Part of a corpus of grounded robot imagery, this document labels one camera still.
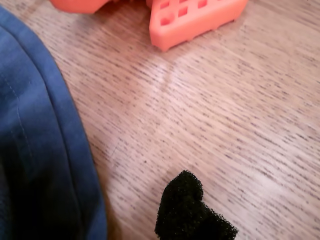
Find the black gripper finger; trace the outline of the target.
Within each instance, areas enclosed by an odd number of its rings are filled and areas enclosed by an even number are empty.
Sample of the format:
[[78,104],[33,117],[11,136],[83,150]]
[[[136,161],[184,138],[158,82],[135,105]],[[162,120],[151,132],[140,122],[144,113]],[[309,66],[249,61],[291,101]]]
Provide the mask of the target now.
[[155,234],[160,240],[234,240],[238,229],[203,202],[203,186],[183,170],[165,187]]

